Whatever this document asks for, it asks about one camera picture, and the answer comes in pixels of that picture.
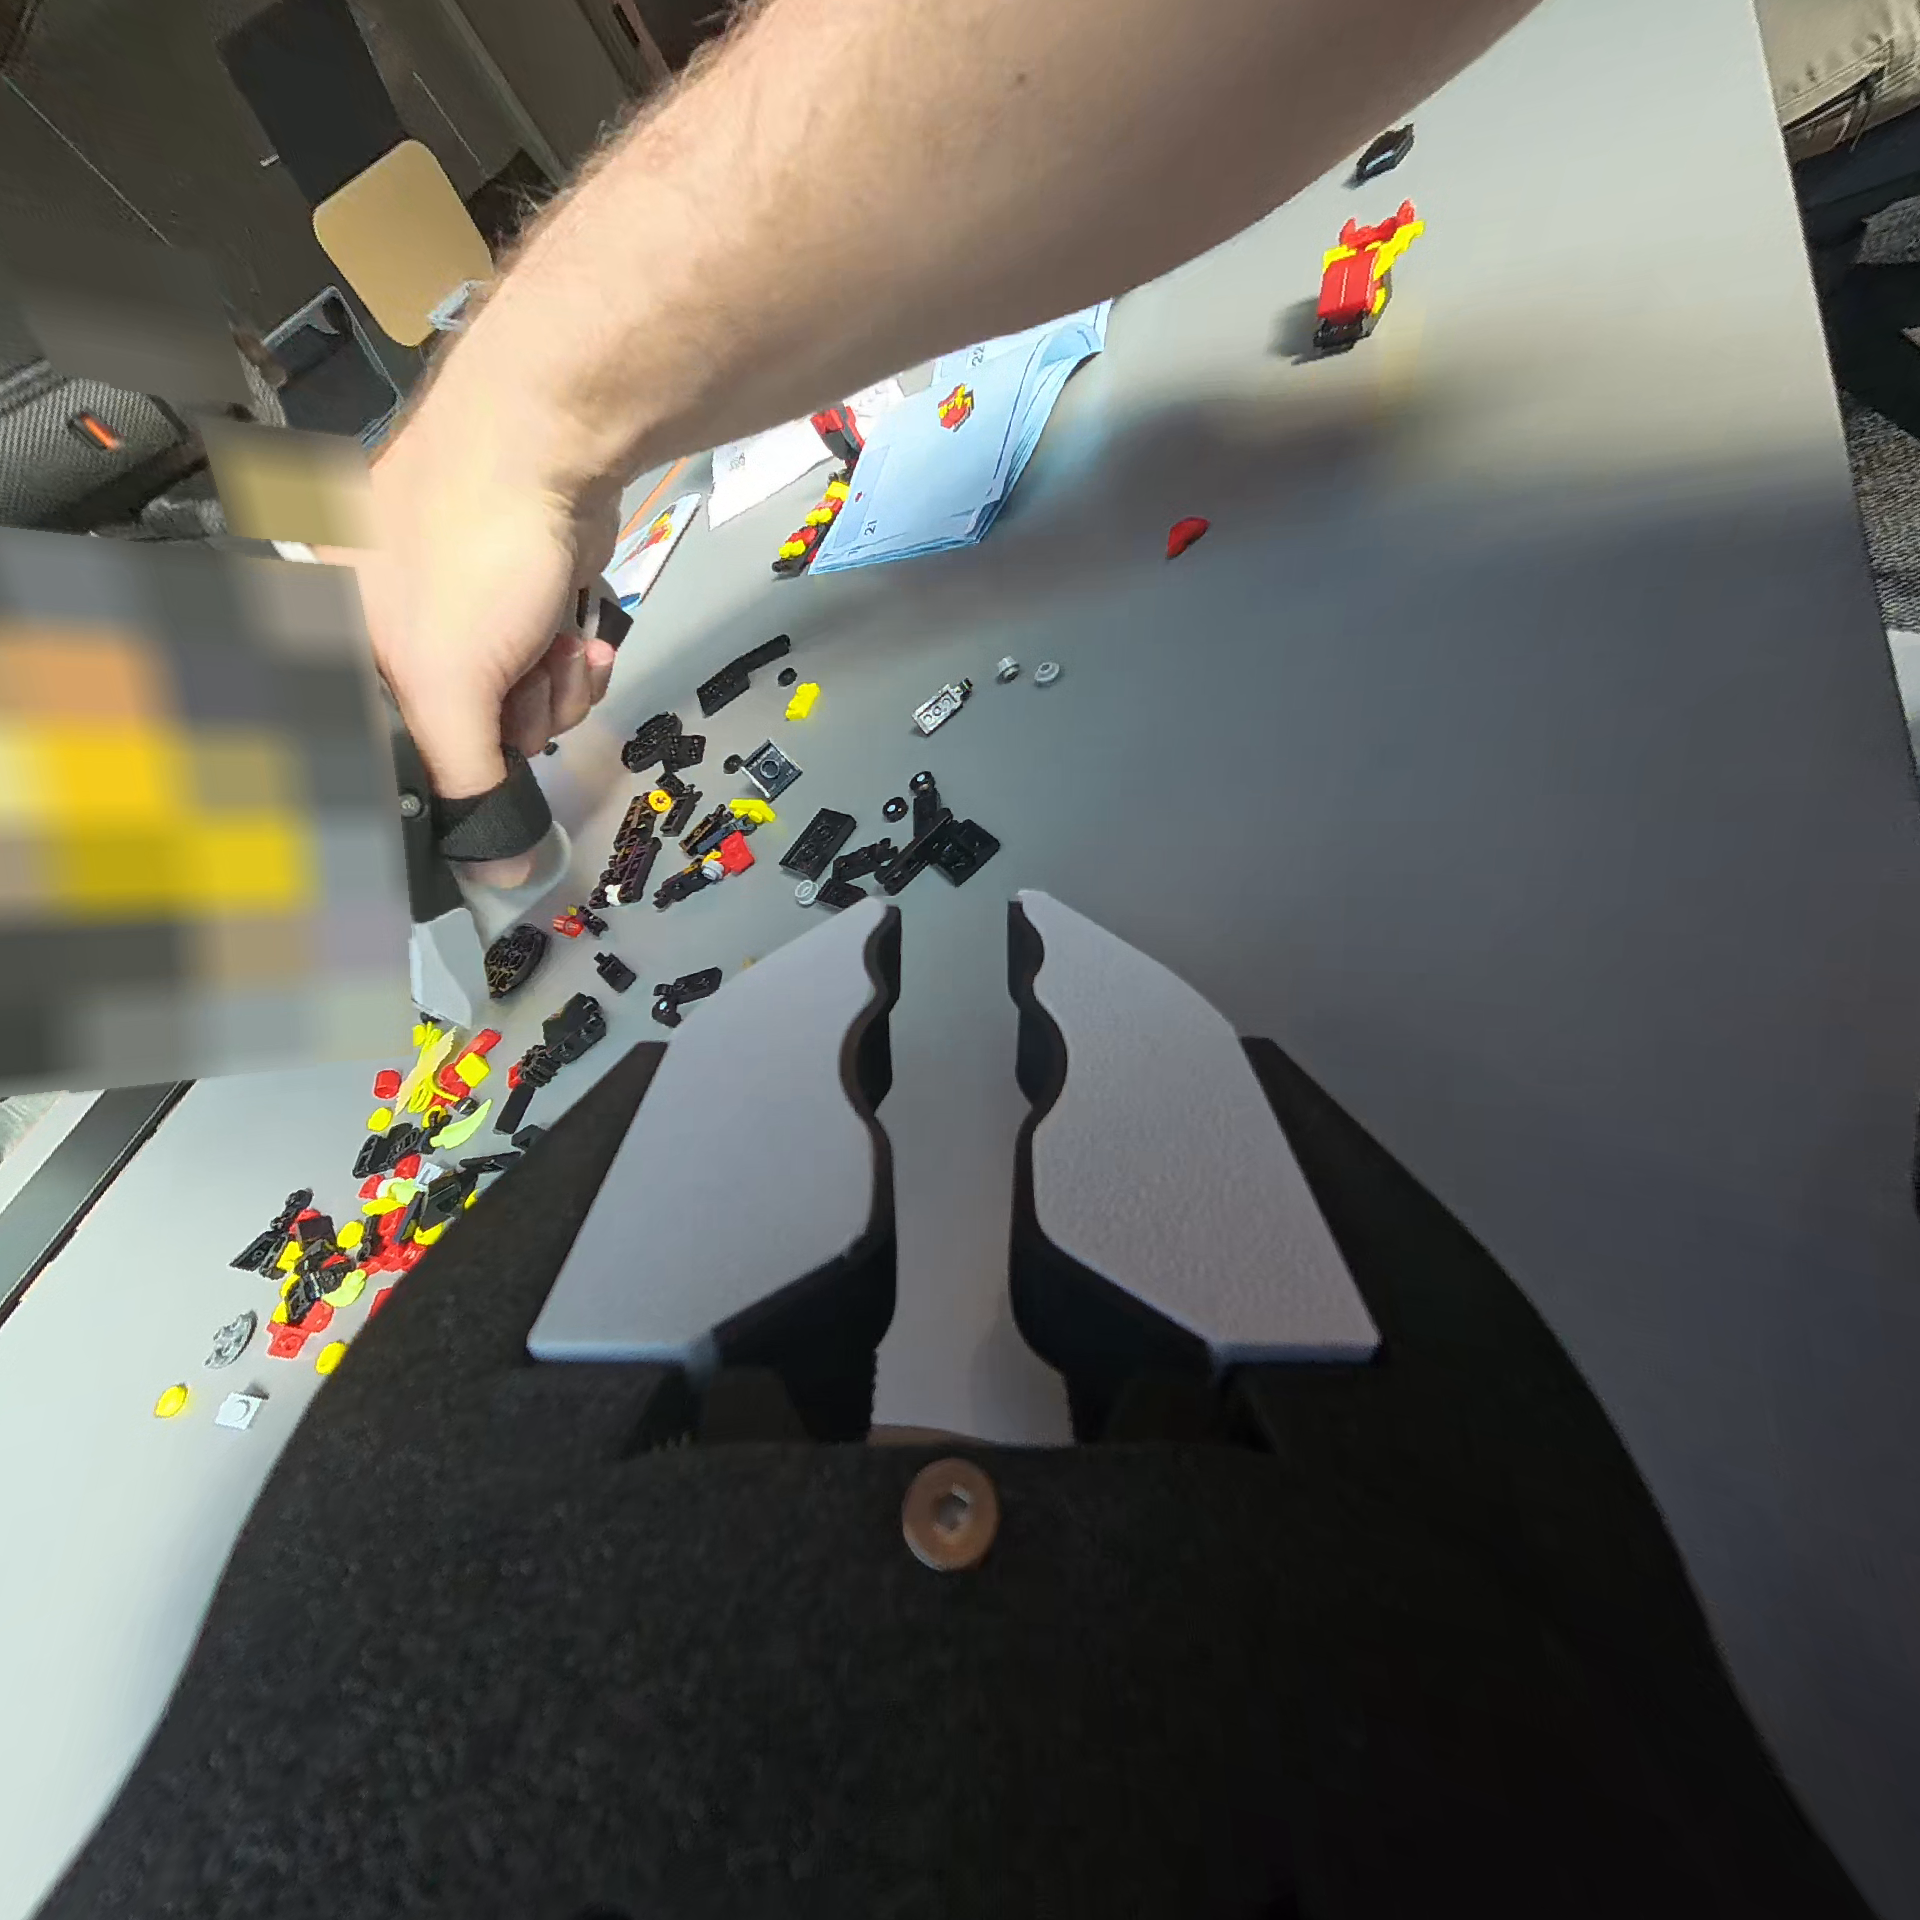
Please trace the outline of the red yellow black brick assembly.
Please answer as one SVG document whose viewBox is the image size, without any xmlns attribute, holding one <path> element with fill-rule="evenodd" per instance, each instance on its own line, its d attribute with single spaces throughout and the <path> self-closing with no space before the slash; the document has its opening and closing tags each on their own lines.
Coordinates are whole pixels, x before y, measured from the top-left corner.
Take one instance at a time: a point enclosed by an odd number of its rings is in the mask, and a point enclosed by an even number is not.
<svg viewBox="0 0 1920 1920">
<path fill-rule="evenodd" d="M 834 469 L 830 481 L 822 489 L 822 496 L 805 514 L 800 527 L 779 542 L 779 549 L 772 560 L 775 577 L 798 577 L 815 562 L 822 542 L 828 538 L 830 529 L 834 527 L 844 506 L 848 504 L 848 497 L 853 494 L 851 481 L 851 464 L 842 464 L 839 469 Z"/>
</svg>

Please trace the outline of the small orange blue leaflet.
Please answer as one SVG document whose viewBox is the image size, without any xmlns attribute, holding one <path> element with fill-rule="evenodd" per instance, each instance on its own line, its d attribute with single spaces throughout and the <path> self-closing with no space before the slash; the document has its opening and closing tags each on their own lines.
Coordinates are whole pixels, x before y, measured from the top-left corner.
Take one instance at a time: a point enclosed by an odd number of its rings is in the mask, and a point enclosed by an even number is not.
<svg viewBox="0 0 1920 1920">
<path fill-rule="evenodd" d="M 622 609 L 634 612 L 648 596 L 701 504 L 704 494 L 693 489 L 630 520 L 606 574 Z"/>
</svg>

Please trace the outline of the tan chair backrest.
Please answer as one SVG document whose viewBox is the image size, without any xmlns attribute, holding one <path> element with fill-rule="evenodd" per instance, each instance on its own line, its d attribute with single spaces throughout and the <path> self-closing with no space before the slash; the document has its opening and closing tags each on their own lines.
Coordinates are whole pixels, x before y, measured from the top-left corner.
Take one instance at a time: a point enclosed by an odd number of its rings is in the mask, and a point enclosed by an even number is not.
<svg viewBox="0 0 1920 1920">
<path fill-rule="evenodd" d="M 440 160 L 404 137 L 311 209 L 311 226 L 372 322 L 421 348 L 434 317 L 493 279 L 488 242 Z"/>
</svg>

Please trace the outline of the person's right hand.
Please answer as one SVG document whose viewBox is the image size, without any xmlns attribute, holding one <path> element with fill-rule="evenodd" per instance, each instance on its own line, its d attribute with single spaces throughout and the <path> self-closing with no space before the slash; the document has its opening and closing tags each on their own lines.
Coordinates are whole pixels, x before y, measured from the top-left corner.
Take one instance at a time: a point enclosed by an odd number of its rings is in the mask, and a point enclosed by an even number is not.
<svg viewBox="0 0 1920 1920">
<path fill-rule="evenodd" d="M 371 469 L 354 562 L 375 665 L 434 799 L 483 799 L 608 693 L 618 648 L 575 624 L 622 478 L 573 471 L 531 426 L 416 407 Z"/>
</svg>

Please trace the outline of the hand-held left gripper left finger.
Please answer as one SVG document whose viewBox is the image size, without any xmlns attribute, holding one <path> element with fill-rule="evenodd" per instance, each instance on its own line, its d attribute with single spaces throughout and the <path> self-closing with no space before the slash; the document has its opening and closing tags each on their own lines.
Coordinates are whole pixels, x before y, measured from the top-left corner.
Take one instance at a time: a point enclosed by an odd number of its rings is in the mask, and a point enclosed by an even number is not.
<svg viewBox="0 0 1920 1920">
<path fill-rule="evenodd" d="M 528 1334 L 536 1360 L 742 1362 L 782 1312 L 874 1352 L 894 1317 L 900 912 L 866 900 L 732 976 L 659 1054 Z"/>
</svg>

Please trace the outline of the light blue instruction booklet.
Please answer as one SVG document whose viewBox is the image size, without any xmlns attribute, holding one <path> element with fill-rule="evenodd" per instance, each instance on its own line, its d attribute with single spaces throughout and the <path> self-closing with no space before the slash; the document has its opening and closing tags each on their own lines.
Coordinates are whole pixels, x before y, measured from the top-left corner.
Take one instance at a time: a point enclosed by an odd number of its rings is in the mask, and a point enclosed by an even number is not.
<svg viewBox="0 0 1920 1920">
<path fill-rule="evenodd" d="M 978 544 L 1034 457 L 1067 378 L 1106 344 L 1112 304 L 933 362 L 926 390 L 882 416 L 848 502 L 807 570 L 824 575 Z"/>
</svg>

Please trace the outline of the grey desk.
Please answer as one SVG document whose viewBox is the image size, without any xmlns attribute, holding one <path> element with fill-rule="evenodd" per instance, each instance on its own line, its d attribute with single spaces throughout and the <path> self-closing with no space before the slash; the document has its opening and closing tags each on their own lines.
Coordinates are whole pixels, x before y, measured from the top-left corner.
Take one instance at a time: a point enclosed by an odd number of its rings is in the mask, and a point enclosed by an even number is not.
<svg viewBox="0 0 1920 1920">
<path fill-rule="evenodd" d="M 998 846 L 894 900 L 870 1425 L 528 1352 L 634 1008 L 299 1424 L 111 1430 L 159 1135 L 6 1465 L 119 1448 L 6 1765 L 167 1693 L 45 1914 L 1916 1914 L 1916 766 L 1750 15 L 1528 5 L 1111 296 L 1007 535 L 775 609 L 800 804 Z M 1026 1344 L 1021 888 L 1231 1021 L 1368 1360 Z"/>
</svg>

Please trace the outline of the white printed paper sheet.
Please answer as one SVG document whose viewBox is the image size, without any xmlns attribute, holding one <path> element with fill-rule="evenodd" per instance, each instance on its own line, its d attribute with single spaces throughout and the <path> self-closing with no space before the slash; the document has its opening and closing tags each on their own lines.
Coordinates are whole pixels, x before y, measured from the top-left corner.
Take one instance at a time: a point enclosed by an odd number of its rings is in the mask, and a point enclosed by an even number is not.
<svg viewBox="0 0 1920 1920">
<path fill-rule="evenodd" d="M 866 436 L 866 426 L 892 413 L 903 399 L 898 376 L 890 374 L 858 390 L 848 402 L 853 402 Z M 707 497 L 709 522 L 724 525 L 739 518 L 822 464 L 839 461 L 815 436 L 807 416 L 716 448 Z"/>
</svg>

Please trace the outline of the pile of small toy bricks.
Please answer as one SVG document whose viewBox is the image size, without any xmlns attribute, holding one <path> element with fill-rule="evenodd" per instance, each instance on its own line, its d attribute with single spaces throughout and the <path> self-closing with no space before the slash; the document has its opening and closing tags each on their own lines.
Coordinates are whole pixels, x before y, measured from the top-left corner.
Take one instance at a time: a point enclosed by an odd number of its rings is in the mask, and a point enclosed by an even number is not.
<svg viewBox="0 0 1920 1920">
<path fill-rule="evenodd" d="M 916 772 L 907 798 L 884 802 L 890 823 L 912 828 L 904 846 L 882 836 L 863 848 L 848 841 L 858 818 L 822 806 L 779 855 L 779 871 L 798 879 L 798 903 L 839 913 L 884 900 L 933 869 L 950 879 L 971 874 L 997 841 L 976 823 L 956 823 L 940 808 L 930 772 Z M 549 929 L 515 924 L 485 952 L 491 1006 L 540 973 Z M 724 985 L 720 967 L 693 969 L 653 985 L 651 1018 L 677 1028 L 687 1002 Z M 591 991 L 571 994 L 549 1015 L 515 1062 L 499 1054 L 491 1023 L 461 1025 L 421 1012 L 416 1057 L 406 1071 L 375 1080 L 375 1116 L 354 1164 L 357 1210 L 335 1224 L 312 1205 L 312 1191 L 293 1191 L 271 1223 L 231 1261 L 271 1286 L 271 1310 L 235 1314 L 213 1338 L 206 1366 L 235 1365 L 262 1336 L 262 1352 L 299 1360 L 316 1344 L 316 1366 L 327 1373 L 344 1356 L 341 1312 L 365 1303 L 372 1312 L 411 1272 L 428 1249 L 472 1205 L 485 1180 L 503 1180 L 523 1164 L 541 1133 L 525 1112 L 555 1073 L 608 1038 L 608 1010 Z M 874 1422 L 878 1348 L 855 1350 L 848 1334 L 832 1334 L 815 1314 L 782 1312 L 771 1334 L 755 1334 L 742 1362 L 685 1368 L 661 1362 L 693 1382 L 726 1368 L 771 1372 L 787 1392 L 805 1433 L 828 1441 L 866 1433 Z"/>
</svg>

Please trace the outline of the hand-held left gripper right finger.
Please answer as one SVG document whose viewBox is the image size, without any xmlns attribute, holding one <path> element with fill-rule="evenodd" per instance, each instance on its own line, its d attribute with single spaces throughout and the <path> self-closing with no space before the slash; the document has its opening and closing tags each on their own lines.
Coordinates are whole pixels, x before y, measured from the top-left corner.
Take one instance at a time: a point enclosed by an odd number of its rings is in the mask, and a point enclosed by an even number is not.
<svg viewBox="0 0 1920 1920">
<path fill-rule="evenodd" d="M 1376 1320 L 1231 1021 L 1034 888 L 1007 983 L 1026 1344 L 1056 1368 L 1368 1360 Z"/>
</svg>

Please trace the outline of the black bag with orange tag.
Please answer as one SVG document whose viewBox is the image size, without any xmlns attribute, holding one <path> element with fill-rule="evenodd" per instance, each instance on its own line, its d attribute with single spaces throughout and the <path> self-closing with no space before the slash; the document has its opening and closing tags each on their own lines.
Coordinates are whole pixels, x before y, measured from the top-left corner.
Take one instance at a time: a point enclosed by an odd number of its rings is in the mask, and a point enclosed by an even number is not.
<svg viewBox="0 0 1920 1920">
<path fill-rule="evenodd" d="M 2 522 L 12 529 L 125 529 L 206 469 L 200 436 L 152 394 L 43 360 L 5 374 Z"/>
</svg>

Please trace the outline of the red yellow toy brick model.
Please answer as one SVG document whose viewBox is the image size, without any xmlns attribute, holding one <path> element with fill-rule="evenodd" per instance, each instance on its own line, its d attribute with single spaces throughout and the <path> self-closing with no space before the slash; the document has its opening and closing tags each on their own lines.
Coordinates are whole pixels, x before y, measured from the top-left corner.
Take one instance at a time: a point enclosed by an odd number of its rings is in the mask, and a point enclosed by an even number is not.
<svg viewBox="0 0 1920 1920">
<path fill-rule="evenodd" d="M 1376 332 L 1392 296 L 1392 273 L 1422 234 L 1423 220 L 1412 198 L 1376 223 L 1344 221 L 1323 253 L 1311 351 L 1346 351 Z"/>
</svg>

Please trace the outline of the person's right forearm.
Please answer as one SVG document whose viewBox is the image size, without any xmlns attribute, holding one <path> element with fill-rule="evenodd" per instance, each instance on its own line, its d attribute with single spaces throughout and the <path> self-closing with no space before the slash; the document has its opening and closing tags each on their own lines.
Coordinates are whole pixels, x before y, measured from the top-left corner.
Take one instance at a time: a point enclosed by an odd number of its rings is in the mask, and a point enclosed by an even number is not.
<svg viewBox="0 0 1920 1920">
<path fill-rule="evenodd" d="M 1517 2 L 760 5 L 522 237 L 379 501 L 622 484 L 1184 264 Z"/>
</svg>

